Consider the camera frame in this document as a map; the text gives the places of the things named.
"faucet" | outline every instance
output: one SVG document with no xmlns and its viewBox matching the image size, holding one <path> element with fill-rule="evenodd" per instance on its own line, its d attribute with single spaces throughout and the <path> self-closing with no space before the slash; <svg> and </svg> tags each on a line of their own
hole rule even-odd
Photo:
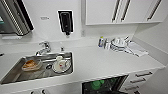
<svg viewBox="0 0 168 94">
<path fill-rule="evenodd" d="M 43 45 L 45 48 L 40 51 L 37 51 L 36 56 L 51 52 L 51 47 L 50 47 L 48 41 L 41 42 L 41 43 L 39 43 L 39 45 Z"/>
</svg>

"black soap dispenser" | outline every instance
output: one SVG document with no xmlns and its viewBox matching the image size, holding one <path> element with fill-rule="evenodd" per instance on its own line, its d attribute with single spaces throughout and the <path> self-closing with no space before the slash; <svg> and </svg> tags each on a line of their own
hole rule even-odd
<svg viewBox="0 0 168 94">
<path fill-rule="evenodd" d="M 73 32 L 72 11 L 58 11 L 62 32 L 67 36 Z"/>
</svg>

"plate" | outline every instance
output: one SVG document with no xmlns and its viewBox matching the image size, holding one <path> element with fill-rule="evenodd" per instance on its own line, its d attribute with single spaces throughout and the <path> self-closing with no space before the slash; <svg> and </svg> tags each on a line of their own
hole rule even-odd
<svg viewBox="0 0 168 94">
<path fill-rule="evenodd" d="M 52 69 L 56 73 L 63 73 L 66 72 L 71 66 L 71 61 L 70 60 L 60 60 L 60 61 L 55 61 Z"/>
<path fill-rule="evenodd" d="M 24 65 L 26 65 L 26 62 L 25 62 L 25 64 L 22 66 L 22 70 L 23 70 L 23 71 L 38 70 L 38 69 L 40 69 L 41 66 L 42 66 L 41 60 L 29 60 L 29 61 L 33 61 L 34 63 L 36 63 L 36 65 L 34 65 L 34 66 L 32 66 L 32 67 L 23 67 Z"/>
</svg>

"white cabinet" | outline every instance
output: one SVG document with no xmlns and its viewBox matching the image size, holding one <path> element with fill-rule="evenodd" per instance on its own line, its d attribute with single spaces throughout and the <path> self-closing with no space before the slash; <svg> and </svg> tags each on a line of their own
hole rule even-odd
<svg viewBox="0 0 168 94">
<path fill-rule="evenodd" d="M 142 23 L 153 0 L 86 0 L 86 25 Z"/>
<path fill-rule="evenodd" d="M 11 94 L 82 94 L 82 83 L 74 82 L 63 85 L 43 87 Z"/>
<path fill-rule="evenodd" d="M 138 90 L 157 70 L 158 69 L 152 69 L 130 73 L 120 88 L 120 91 L 133 94 L 133 92 Z"/>
<path fill-rule="evenodd" d="M 122 0 L 86 0 L 86 25 L 115 24 L 121 2 Z"/>
<path fill-rule="evenodd" d="M 143 22 L 163 22 L 167 15 L 168 0 L 153 0 Z"/>
<path fill-rule="evenodd" d="M 142 23 L 153 0 L 123 0 L 117 23 Z"/>
</svg>

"stainless steel sink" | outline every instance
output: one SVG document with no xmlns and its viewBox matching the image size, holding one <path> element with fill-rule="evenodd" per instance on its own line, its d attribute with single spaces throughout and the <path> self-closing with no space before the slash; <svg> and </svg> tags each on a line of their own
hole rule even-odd
<svg viewBox="0 0 168 94">
<path fill-rule="evenodd" d="M 63 58 L 69 59 L 71 61 L 70 68 L 63 73 L 56 73 L 53 69 L 46 70 L 47 65 L 52 65 L 56 61 L 57 56 L 62 56 Z M 41 60 L 42 67 L 39 70 L 34 71 L 23 71 L 22 66 L 25 62 L 29 60 Z M 73 60 L 72 53 L 56 53 L 56 54 L 47 54 L 43 56 L 30 56 L 22 57 L 15 66 L 8 72 L 8 74 L 2 79 L 1 84 L 9 84 L 27 80 L 41 79 L 53 76 L 68 75 L 73 72 Z"/>
</svg>

